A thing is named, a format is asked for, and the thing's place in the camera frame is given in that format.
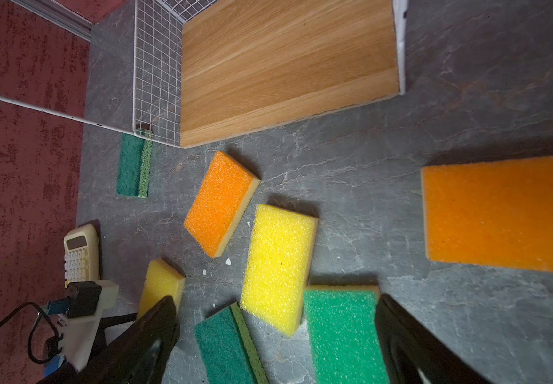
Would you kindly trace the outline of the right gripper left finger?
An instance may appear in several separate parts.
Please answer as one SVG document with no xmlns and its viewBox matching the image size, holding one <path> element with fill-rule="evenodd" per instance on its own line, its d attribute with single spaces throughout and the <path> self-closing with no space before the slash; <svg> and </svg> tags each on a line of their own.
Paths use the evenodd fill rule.
<svg viewBox="0 0 553 384">
<path fill-rule="evenodd" d="M 73 383 L 160 383 L 180 337 L 177 306 L 171 295 L 163 297 L 141 317 L 136 314 L 105 318 L 98 333 L 121 323 L 132 325 L 108 345 L 103 345 Z"/>
</svg>

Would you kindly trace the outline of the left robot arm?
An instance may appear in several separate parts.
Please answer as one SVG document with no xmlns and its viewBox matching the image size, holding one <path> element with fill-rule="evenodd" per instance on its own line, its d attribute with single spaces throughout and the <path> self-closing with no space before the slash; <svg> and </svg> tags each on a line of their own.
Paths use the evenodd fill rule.
<svg viewBox="0 0 553 384">
<path fill-rule="evenodd" d="M 53 357 L 44 364 L 44 377 L 52 379 L 60 368 L 84 369 L 108 345 L 105 330 L 133 322 L 136 313 L 106 317 L 116 306 L 119 285 L 109 280 L 69 283 L 65 297 L 47 305 L 47 313 L 56 315 L 57 342 L 47 342 Z"/>
</svg>

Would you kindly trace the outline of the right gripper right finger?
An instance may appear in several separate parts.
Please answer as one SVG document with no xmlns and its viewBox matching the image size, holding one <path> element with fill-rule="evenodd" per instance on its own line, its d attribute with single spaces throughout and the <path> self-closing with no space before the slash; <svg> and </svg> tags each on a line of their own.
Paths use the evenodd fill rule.
<svg viewBox="0 0 553 384">
<path fill-rule="evenodd" d="M 375 327 L 391 383 L 487 383 L 392 296 L 382 294 Z"/>
</svg>

